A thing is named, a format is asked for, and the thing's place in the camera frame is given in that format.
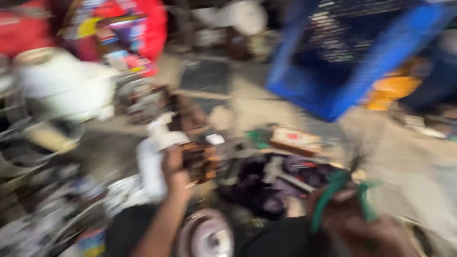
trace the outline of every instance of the blue crate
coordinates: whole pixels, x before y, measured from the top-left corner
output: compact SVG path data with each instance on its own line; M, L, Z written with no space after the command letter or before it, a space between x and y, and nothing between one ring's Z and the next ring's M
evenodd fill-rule
M335 79L344 77L337 65L312 57L293 60L295 48L307 32L303 28L310 23L308 17L318 4L316 0L290 3L266 88L329 122L364 97L374 81L426 46L456 15L455 8L445 4L414 5L376 37L365 58L351 68L343 81Z

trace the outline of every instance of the hand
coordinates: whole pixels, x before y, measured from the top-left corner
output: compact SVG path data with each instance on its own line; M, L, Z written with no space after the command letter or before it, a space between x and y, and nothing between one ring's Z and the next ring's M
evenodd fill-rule
M314 191L307 211L312 213L323 189ZM354 257L419 257L416 249L394 218L381 216L367 222L354 190L338 192L324 209L324 230L338 235Z
M162 172L168 187L169 196L178 196L188 200L192 195L189 173L182 169L182 149L178 145L172 145L165 149L162 160Z

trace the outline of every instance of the floor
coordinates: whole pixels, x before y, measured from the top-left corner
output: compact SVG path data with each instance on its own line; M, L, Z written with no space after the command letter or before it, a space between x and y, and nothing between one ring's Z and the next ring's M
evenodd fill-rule
M230 73L226 83L221 78L222 88L205 89L191 83L183 89L181 77L193 65L202 63L164 53L155 80L194 97L215 125L229 129L233 136L243 136L244 131L266 123L278 123L336 142L332 154L339 161L349 156L341 135L361 139L367 153L362 168L370 179L382 182L369 192L376 210L418 220L430 230L439 256L457 256L456 143L421 137L402 128L386 114L361 107L352 108L338 123L320 122L263 89L268 72L265 64L226 62L218 68L228 69ZM136 172L135 146L146 137L146 131L126 124L123 117L87 124L83 141L92 142L88 149L94 154L85 161L86 167L101 181Z

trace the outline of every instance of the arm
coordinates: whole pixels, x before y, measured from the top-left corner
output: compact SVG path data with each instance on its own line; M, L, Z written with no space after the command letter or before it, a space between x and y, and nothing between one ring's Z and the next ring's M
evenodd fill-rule
M178 146L167 149L162 171L168 186L168 195L160 205L152 224L146 230L131 257L169 257L176 231L184 216L187 201L189 174L181 170L182 153Z
M307 211L313 213L323 189L312 192ZM402 227L394 218L380 216L365 221L354 190L343 190L325 207L322 228L339 236L353 257L419 257Z

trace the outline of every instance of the black cloth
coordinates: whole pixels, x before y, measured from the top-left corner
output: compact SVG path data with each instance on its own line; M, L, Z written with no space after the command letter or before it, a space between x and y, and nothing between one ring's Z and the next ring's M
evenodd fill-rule
M157 208L153 205L133 206L116 215L106 230L106 257L130 256ZM235 256L346 257L349 254L341 242L323 231L310 235L308 220L299 217L269 223L244 243Z

